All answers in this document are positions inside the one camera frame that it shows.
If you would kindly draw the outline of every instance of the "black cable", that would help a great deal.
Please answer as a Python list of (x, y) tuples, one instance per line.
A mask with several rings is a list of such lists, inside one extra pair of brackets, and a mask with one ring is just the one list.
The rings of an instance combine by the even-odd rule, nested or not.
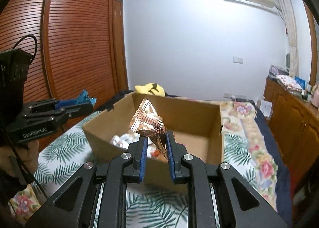
[(18, 154), (17, 150), (14, 148), (13, 142), (11, 141), (11, 139), (9, 138), (9, 145), (14, 153), (14, 155), (17, 158), (17, 162), (19, 164), (20, 170), (22, 172), (22, 175), (25, 179), (27, 179), (28, 177), (30, 177), (39, 187), (39, 189), (42, 191), (42, 193), (44, 194), (45, 198), (48, 199), (47, 194), (45, 193), (43, 187), (40, 185), (40, 183), (37, 181), (37, 179), (33, 176), (33, 174), (29, 171), (28, 167), (24, 164), (24, 162), (22, 161), (22, 159), (20, 158), (20, 155)]
[(33, 58), (32, 58), (32, 60), (31, 60), (31, 62), (30, 62), (30, 64), (31, 64), (31, 63), (33, 62), (33, 60), (35, 59), (35, 56), (36, 56), (37, 51), (38, 51), (38, 41), (37, 41), (37, 38), (36, 38), (34, 35), (28, 34), (28, 35), (23, 36), (22, 38), (19, 39), (19, 41), (18, 41), (17, 43), (15, 43), (15, 45), (12, 47), (12, 49), (15, 49), (16, 46), (17, 46), (22, 40), (24, 40), (24, 39), (27, 38), (27, 37), (33, 38), (33, 39), (34, 39), (34, 42), (35, 42), (35, 50), (34, 50)]

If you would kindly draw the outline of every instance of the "cardboard box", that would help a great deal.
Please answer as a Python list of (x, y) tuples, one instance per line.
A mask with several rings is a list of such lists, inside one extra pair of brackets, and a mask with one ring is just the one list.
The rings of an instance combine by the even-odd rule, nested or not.
[[(144, 98), (151, 101), (158, 115), (164, 119), (166, 128), (174, 131), (176, 142), (184, 144), (188, 153), (210, 164), (223, 161), (219, 105), (138, 93), (128, 94), (114, 104), (113, 110), (105, 110), (83, 125), (84, 133), (99, 161), (109, 162), (124, 152), (109, 141), (114, 135), (121, 136), (128, 132), (128, 125)], [(173, 184), (168, 164), (155, 159), (147, 159), (144, 183), (177, 192), (187, 191), (186, 185)]]

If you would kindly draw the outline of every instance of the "person's hand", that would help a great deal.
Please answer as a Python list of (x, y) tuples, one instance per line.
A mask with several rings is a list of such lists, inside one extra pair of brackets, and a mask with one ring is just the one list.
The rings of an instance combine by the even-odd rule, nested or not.
[[(17, 153), (19, 154), (21, 160), (27, 166), (29, 171), (34, 174), (39, 165), (39, 141), (35, 140), (29, 142), (27, 150), (21, 147), (15, 147), (15, 149), (17, 150)], [(17, 175), (13, 171), (13, 167), (9, 158), (10, 156), (16, 158), (15, 154), (9, 146), (0, 147), (0, 168), (10, 176), (16, 178)]]

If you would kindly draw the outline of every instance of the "pink bottle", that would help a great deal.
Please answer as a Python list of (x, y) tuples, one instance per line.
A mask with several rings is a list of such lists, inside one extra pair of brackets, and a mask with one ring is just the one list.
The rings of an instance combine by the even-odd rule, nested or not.
[(311, 104), (316, 108), (319, 108), (319, 89), (316, 87), (314, 94), (312, 95)]

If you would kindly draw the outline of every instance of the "bed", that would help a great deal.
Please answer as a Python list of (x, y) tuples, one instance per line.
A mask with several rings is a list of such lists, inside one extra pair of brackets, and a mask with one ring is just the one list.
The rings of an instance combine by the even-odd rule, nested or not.
[[(53, 194), (82, 164), (96, 162), (82, 125), (94, 118), (127, 93), (117, 94), (84, 120), (51, 143), (39, 156), (35, 177), (49, 195)], [(261, 111), (250, 102), (219, 103), (223, 117), (224, 160), (232, 166), (277, 210), (291, 226), (290, 176), (283, 164), (277, 144)], [(39, 195), (39, 188), (33, 189)], [(214, 192), (212, 198), (219, 227)], [(187, 199), (185, 195), (143, 184), (127, 186), (127, 227), (187, 227)]]

